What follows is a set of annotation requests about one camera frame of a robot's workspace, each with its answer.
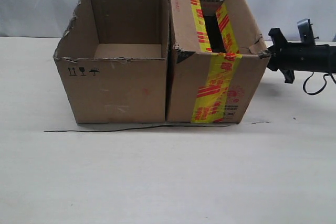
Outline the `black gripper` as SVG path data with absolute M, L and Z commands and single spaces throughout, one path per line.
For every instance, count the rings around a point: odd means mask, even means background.
M 271 57 L 267 68 L 274 72 L 280 70 L 285 78 L 285 83 L 293 83 L 295 74 L 292 66 L 292 56 L 302 47 L 302 43 L 289 42 L 280 28 L 272 28 L 268 36 L 270 36 L 273 45 L 268 47 Z

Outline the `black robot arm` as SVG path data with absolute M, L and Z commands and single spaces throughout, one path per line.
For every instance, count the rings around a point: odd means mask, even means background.
M 285 83 L 292 84 L 295 71 L 335 73 L 335 46 L 316 45 L 312 28 L 300 28 L 301 42 L 289 42 L 280 28 L 272 28 L 268 35 L 273 45 L 268 47 L 271 58 L 268 68 L 281 71 Z

